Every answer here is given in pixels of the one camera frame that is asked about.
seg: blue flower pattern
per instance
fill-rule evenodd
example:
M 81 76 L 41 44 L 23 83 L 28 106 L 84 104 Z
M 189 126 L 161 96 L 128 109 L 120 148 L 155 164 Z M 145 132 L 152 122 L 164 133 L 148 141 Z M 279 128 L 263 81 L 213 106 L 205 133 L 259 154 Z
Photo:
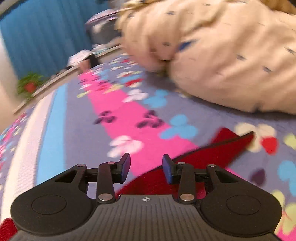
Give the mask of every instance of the blue flower pattern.
M 134 75 L 130 75 L 130 76 L 127 76 L 127 77 L 122 77 L 120 79 L 120 82 L 123 83 L 123 84 L 125 84 L 125 83 L 127 83 L 127 82 L 129 82 L 131 80 L 136 80 L 136 79 L 139 79 L 141 77 L 142 77 L 141 74 L 134 74 Z
M 170 124 L 172 125 L 172 127 L 164 130 L 160 134 L 160 138 L 167 140 L 178 135 L 183 139 L 192 139 L 197 135 L 198 129 L 194 126 L 188 125 L 187 122 L 188 122 L 188 118 L 183 114 L 174 116 L 170 120 Z
M 155 96 L 149 97 L 143 101 L 144 104 L 149 105 L 151 108 L 160 108 L 167 105 L 168 101 L 165 96 L 168 95 L 166 90 L 156 90 Z
M 108 72 L 109 72 L 109 69 L 105 69 L 105 70 L 100 71 L 98 73 L 98 75 L 100 76 L 99 81 L 108 81 L 109 80 Z
M 278 168 L 278 176 L 281 181 L 289 182 L 289 190 L 296 196 L 296 165 L 292 161 L 283 161 Z

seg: metal screw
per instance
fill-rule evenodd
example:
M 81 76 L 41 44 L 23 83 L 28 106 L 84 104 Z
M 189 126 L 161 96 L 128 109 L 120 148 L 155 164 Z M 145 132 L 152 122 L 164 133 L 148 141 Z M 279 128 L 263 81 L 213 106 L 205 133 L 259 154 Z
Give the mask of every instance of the metal screw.
M 112 198 L 113 196 L 110 193 L 102 193 L 99 195 L 101 201 L 110 201 Z
M 180 196 L 180 199 L 183 201 L 192 201 L 194 199 L 194 196 L 190 193 L 184 193 Z

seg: blue curtain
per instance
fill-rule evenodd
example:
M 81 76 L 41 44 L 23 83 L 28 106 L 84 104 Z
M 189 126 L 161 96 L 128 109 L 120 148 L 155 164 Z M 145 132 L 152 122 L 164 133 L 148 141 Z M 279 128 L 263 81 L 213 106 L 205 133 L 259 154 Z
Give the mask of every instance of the blue curtain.
M 95 0 L 27 0 L 0 21 L 3 40 L 19 78 L 28 72 L 50 77 L 68 58 L 91 49 L 84 24 L 108 9 Z

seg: red cloth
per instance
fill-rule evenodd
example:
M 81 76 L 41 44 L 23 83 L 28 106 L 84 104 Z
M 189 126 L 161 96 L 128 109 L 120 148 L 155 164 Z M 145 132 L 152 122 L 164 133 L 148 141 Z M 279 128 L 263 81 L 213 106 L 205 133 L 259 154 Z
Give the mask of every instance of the red cloth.
M 16 233 L 17 228 L 11 218 L 5 219 L 0 225 L 0 241 L 8 241 Z
M 183 154 L 174 158 L 173 161 L 190 163 L 195 168 L 199 169 L 205 169 L 208 164 L 216 164 L 225 168 L 245 150 L 246 146 L 250 144 L 253 137 L 254 134 L 239 137 L 229 129 L 222 128 L 219 130 L 209 146 Z M 199 194 L 202 191 L 202 185 L 202 183 L 196 184 L 196 189 Z M 160 166 L 137 177 L 135 180 L 119 190 L 116 195 L 176 195 L 177 192 L 178 184 L 167 184 L 162 167 Z M 16 234 L 16 232 L 17 229 L 12 219 L 5 219 L 0 226 L 0 241 L 8 241 Z

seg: black plastic mount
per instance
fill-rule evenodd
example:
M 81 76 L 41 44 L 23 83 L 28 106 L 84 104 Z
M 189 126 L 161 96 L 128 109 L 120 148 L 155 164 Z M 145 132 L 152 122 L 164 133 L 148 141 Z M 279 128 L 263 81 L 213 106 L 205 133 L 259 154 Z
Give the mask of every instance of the black plastic mount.
M 81 227 L 98 206 L 114 204 L 113 183 L 124 183 L 131 165 L 125 153 L 119 162 L 87 169 L 78 164 L 15 199 L 11 216 L 18 229 L 35 236 L 54 236 Z M 174 163 L 165 154 L 163 171 L 169 184 L 178 184 L 181 204 L 194 206 L 204 221 L 234 237 L 256 237 L 273 232 L 281 218 L 276 198 L 236 175 L 210 164 L 205 170 Z M 86 195 L 97 182 L 96 199 Z M 205 184 L 206 197 L 197 200 L 196 183 Z

